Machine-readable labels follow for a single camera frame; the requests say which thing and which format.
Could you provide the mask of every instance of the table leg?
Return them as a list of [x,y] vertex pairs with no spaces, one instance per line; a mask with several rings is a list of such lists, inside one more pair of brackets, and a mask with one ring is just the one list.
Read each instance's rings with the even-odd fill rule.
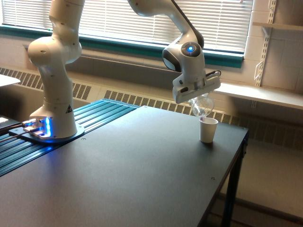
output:
[[243,157],[245,154],[246,141],[247,140],[244,140],[244,143],[242,144],[242,146],[240,148],[241,153],[240,153],[239,157],[237,158],[236,163],[230,172],[221,227],[230,227],[230,225],[231,225],[232,211],[233,211],[233,206],[234,206],[235,199],[236,199],[241,165],[242,165],[242,160],[243,160]]

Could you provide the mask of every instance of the teal window frame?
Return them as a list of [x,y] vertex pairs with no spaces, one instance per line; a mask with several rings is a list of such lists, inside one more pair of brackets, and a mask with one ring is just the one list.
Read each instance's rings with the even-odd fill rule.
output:
[[[51,36],[52,31],[28,27],[1,25],[0,34],[37,39],[43,36]],[[165,48],[164,45],[159,44],[103,38],[91,35],[80,35],[80,43],[83,47],[125,52],[156,58],[162,58],[162,51]],[[209,65],[241,68],[244,59],[243,53],[219,52],[211,50],[203,50],[203,53],[205,57],[205,63]]]

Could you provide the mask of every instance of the blue aluminum profile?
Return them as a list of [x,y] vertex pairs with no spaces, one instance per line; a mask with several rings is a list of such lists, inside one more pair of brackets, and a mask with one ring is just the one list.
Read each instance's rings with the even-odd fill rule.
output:
[[[85,128],[86,134],[137,108],[139,108],[139,106],[110,99],[102,99],[75,109],[74,115],[76,123]],[[0,140],[10,137],[11,136],[9,134],[5,134],[0,136]],[[35,144],[18,138],[0,143],[0,176],[3,176],[63,145],[52,146]]]

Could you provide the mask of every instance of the white shelf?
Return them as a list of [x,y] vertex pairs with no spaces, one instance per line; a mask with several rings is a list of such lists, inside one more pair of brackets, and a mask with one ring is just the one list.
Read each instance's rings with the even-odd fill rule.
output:
[[266,28],[280,29],[280,30],[303,31],[303,26],[296,26],[296,25],[268,24],[268,23],[260,23],[260,22],[252,22],[252,25],[262,26]]
[[0,87],[20,83],[20,80],[0,74]]
[[215,92],[232,97],[303,110],[303,95],[278,89],[221,83],[221,86]]

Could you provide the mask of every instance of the radiator vent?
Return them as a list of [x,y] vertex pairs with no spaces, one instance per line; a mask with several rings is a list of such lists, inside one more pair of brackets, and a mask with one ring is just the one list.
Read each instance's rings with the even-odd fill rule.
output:
[[[40,75],[35,75],[26,72],[5,69],[5,68],[0,68],[0,74],[19,79],[21,81],[18,84],[19,86],[31,87],[39,90],[44,89],[43,81]],[[72,88],[73,88],[72,96],[74,98],[87,100],[91,90],[91,86],[73,83]]]
[[[192,109],[186,104],[176,104],[167,100],[150,99],[143,96],[134,96],[116,91],[107,90],[104,98],[122,101],[135,105],[147,105],[163,110],[193,115]],[[279,146],[303,150],[303,128],[268,122],[258,118],[229,115],[222,111],[213,110],[208,117],[220,122],[246,127],[250,129],[250,139],[272,143]]]

